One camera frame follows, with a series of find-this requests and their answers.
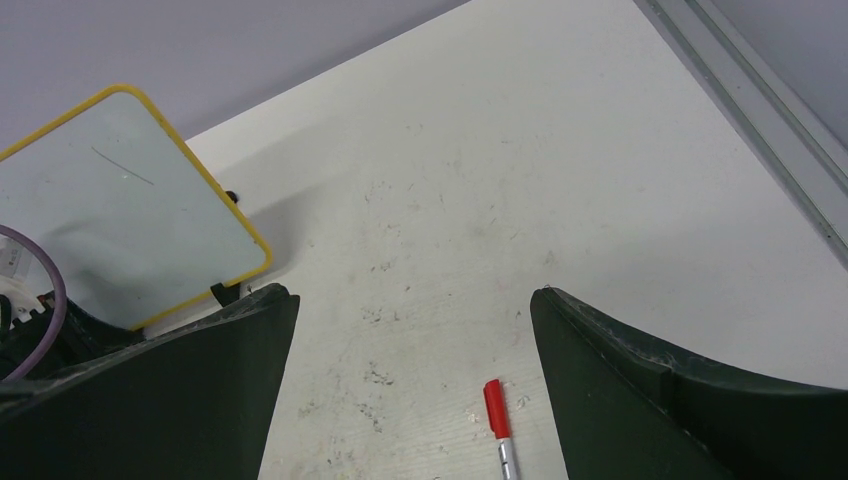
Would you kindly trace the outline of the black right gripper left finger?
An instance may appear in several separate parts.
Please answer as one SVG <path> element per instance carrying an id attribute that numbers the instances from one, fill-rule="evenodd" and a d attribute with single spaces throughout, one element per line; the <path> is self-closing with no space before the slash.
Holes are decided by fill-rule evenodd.
<path id="1" fill-rule="evenodd" d="M 254 479 L 300 299 L 272 283 L 181 328 L 1 387 L 5 479 Z"/>

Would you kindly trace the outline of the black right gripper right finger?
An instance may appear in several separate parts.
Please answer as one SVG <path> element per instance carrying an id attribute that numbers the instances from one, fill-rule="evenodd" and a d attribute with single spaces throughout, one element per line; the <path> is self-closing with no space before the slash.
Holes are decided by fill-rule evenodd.
<path id="1" fill-rule="evenodd" d="M 535 291 L 535 342 L 572 479 L 843 479 L 847 394 L 730 366 Z"/>

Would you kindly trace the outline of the white marker pen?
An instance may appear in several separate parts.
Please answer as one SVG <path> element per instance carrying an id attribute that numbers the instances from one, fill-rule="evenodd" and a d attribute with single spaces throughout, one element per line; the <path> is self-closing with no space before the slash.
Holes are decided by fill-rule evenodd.
<path id="1" fill-rule="evenodd" d="M 516 451 L 509 437 L 498 439 L 498 455 L 503 480 L 519 480 L 520 473 L 517 464 Z"/>

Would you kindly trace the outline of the red marker cap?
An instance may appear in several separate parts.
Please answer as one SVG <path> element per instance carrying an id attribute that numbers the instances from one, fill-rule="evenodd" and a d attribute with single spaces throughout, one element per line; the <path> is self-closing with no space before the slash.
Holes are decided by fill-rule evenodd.
<path id="1" fill-rule="evenodd" d="M 499 379 L 488 381 L 483 387 L 483 397 L 489 427 L 498 440 L 511 438 L 510 421 L 503 385 Z"/>

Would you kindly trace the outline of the yellow framed small whiteboard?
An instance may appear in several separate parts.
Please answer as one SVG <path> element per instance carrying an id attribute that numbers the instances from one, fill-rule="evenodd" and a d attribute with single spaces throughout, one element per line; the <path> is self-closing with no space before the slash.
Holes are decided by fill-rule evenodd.
<path id="1" fill-rule="evenodd" d="M 68 297 L 138 330 L 272 263 L 272 251 L 138 88 L 117 84 L 1 154 L 1 222 Z"/>

